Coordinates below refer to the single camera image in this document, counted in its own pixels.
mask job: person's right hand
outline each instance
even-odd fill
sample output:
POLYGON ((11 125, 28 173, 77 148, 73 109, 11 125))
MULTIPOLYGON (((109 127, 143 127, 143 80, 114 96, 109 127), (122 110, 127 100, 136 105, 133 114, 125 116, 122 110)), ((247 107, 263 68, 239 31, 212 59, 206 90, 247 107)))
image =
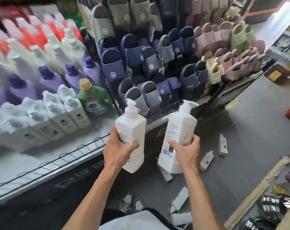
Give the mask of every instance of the person's right hand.
POLYGON ((192 143, 189 146, 182 146, 174 140, 168 143, 172 146, 177 155, 178 162, 183 171, 193 169, 195 173, 199 173, 199 155, 200 155, 200 138, 193 135, 192 143))

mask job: white pump bottle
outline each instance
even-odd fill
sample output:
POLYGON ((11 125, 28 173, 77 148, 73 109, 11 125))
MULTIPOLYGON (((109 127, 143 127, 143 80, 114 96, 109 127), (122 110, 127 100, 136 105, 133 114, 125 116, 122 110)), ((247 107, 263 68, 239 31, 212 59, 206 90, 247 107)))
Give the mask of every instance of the white pump bottle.
POLYGON ((146 119, 138 114, 135 101, 129 98, 126 100, 125 113, 115 120, 115 126, 122 143, 132 144, 137 141, 140 144, 139 148, 130 154, 128 162, 123 166, 123 169, 129 173, 134 173, 144 162, 146 119))
POLYGON ((177 160, 176 151, 169 145, 168 141, 175 140, 183 146, 191 144, 197 119, 190 115, 190 112, 197 106, 199 105, 195 102, 183 100, 179 111, 169 115, 158 165, 171 174, 180 174, 182 169, 177 160))

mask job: purple bottle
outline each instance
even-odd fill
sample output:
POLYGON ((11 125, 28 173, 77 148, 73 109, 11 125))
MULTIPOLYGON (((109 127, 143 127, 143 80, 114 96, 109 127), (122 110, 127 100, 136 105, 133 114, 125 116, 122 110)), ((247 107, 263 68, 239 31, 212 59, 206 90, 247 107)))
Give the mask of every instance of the purple bottle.
POLYGON ((16 97, 24 99, 29 97, 33 100, 40 100, 43 98, 42 91, 35 87, 32 81, 23 80, 16 74, 8 76, 11 84, 10 90, 16 97))
POLYGON ((86 64, 83 67, 83 71, 91 81, 92 85, 102 87, 100 65, 94 62, 90 56, 86 56, 84 61, 86 64))
POLYGON ((86 78, 86 75, 81 70, 76 69, 73 64, 67 64, 66 70, 67 70, 67 73, 66 73, 65 79, 70 84, 71 88, 73 88, 73 90, 76 93, 79 93, 80 91, 79 81, 82 78, 86 78))
POLYGON ((49 89, 49 92, 56 93, 59 86, 64 84, 60 74, 52 72, 47 66, 39 67, 39 71, 41 73, 40 82, 49 89))
POLYGON ((0 106, 5 102, 19 105, 21 104, 21 99, 10 93, 6 86, 0 85, 0 106))

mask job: yellow label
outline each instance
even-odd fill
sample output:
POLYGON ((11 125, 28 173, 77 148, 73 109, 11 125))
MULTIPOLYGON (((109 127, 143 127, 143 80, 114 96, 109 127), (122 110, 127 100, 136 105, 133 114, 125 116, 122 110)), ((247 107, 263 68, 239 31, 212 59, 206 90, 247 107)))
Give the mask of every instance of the yellow label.
POLYGON ((271 73, 271 74, 268 76, 268 78, 269 78, 270 80, 272 80, 272 81, 276 81, 277 78, 280 77, 280 76, 281 76, 281 73, 275 70, 273 73, 271 73))

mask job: yellow bottle cap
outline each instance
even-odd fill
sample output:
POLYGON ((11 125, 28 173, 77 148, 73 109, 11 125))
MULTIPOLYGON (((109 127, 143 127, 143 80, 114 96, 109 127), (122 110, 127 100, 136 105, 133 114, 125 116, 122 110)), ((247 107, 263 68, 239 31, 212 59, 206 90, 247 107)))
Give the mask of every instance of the yellow bottle cap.
POLYGON ((87 90, 92 87, 92 83, 89 81, 89 79, 82 78, 79 81, 80 89, 87 90))

